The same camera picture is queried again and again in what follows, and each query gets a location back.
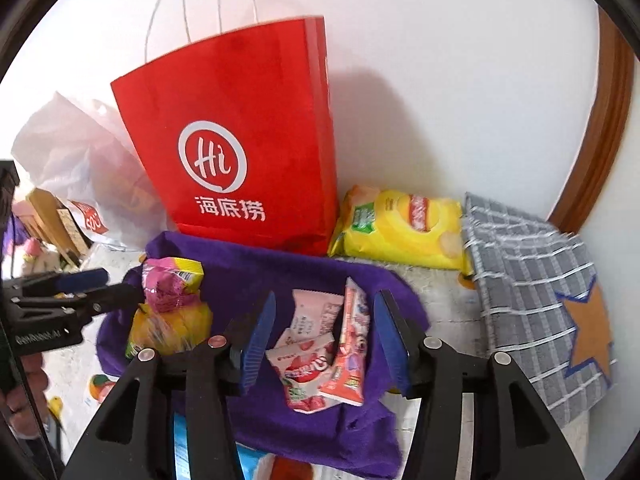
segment wooden trim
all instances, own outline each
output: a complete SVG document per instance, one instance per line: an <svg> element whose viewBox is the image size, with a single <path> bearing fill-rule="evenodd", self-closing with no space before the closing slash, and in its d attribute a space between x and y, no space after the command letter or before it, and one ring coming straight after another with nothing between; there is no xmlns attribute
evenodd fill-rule
<svg viewBox="0 0 640 480"><path fill-rule="evenodd" d="M600 9L598 90L578 158L549 221L578 232L607 181L631 105L636 55L610 17Z"/></svg>

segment finger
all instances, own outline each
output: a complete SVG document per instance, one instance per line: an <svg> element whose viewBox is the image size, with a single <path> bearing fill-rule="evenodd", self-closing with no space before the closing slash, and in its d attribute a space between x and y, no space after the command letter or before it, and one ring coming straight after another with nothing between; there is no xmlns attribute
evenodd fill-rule
<svg viewBox="0 0 640 480"><path fill-rule="evenodd" d="M49 378L46 373L44 373L44 370L29 374L27 380L33 397L37 394L42 394L44 390L49 387ZM19 412L27 405L27 396L21 386L12 390L9 395L6 396L6 405L9 406L12 412Z"/></svg>
<svg viewBox="0 0 640 480"><path fill-rule="evenodd" d="M42 370L42 354L27 355L21 359L24 371L28 374Z"/></svg>
<svg viewBox="0 0 640 480"><path fill-rule="evenodd" d="M49 417L49 407L47 406L47 399L44 394L36 396L36 408L40 415L40 419L43 422L46 422ZM38 423L29 408L25 408L12 416L10 424L14 430L22 436L38 436Z"/></svg>

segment shopping bag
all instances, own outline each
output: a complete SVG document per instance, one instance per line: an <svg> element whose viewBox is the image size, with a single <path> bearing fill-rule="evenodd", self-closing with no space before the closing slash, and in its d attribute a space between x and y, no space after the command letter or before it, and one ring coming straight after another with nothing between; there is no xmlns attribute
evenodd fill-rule
<svg viewBox="0 0 640 480"><path fill-rule="evenodd" d="M111 87L181 232L326 253L337 192L324 18L201 40Z"/></svg>
<svg viewBox="0 0 640 480"><path fill-rule="evenodd" d="M56 93L29 118L11 153L91 240L143 250L170 221L128 142L116 110Z"/></svg>

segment gray fabric bag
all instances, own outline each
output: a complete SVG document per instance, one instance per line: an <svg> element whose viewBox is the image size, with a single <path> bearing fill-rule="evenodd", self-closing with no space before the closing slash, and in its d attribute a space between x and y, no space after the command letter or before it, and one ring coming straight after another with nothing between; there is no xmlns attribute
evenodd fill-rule
<svg viewBox="0 0 640 480"><path fill-rule="evenodd" d="M609 388L594 363L571 371L576 327L556 296L586 297L593 261L578 235L520 210L468 194L465 214L489 351L515 359L563 428Z"/></svg>

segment silver screw head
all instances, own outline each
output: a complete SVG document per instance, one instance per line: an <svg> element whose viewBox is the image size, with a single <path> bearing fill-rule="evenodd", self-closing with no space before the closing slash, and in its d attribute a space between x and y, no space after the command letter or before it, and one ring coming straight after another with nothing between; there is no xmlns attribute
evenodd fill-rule
<svg viewBox="0 0 640 480"><path fill-rule="evenodd" d="M215 335L209 338L208 343L211 348L222 348L226 345L226 337L223 335Z"/></svg>
<svg viewBox="0 0 640 480"><path fill-rule="evenodd" d="M506 352L496 352L494 359L499 365L508 365L511 363L511 356Z"/></svg>
<svg viewBox="0 0 640 480"><path fill-rule="evenodd" d="M431 348L431 350L437 350L442 346L442 340L431 335L425 337L423 343L427 348Z"/></svg>
<svg viewBox="0 0 640 480"><path fill-rule="evenodd" d="M143 363L151 361L154 357L156 357L156 351L153 348L145 348L138 353L138 359Z"/></svg>

